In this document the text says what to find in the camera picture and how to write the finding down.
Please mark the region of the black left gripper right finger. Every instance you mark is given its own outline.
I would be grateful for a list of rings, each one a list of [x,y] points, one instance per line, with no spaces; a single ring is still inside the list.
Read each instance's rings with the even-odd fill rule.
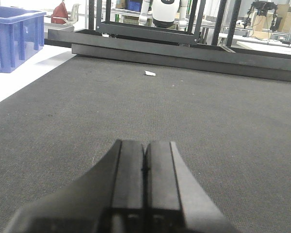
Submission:
[[[150,233],[237,233],[184,163],[175,142],[146,149]]]

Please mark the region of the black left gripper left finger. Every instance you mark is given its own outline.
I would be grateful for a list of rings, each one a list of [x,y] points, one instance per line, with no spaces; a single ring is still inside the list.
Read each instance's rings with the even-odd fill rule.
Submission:
[[[144,148],[116,140],[71,184],[21,207],[7,233],[140,233],[144,218]]]

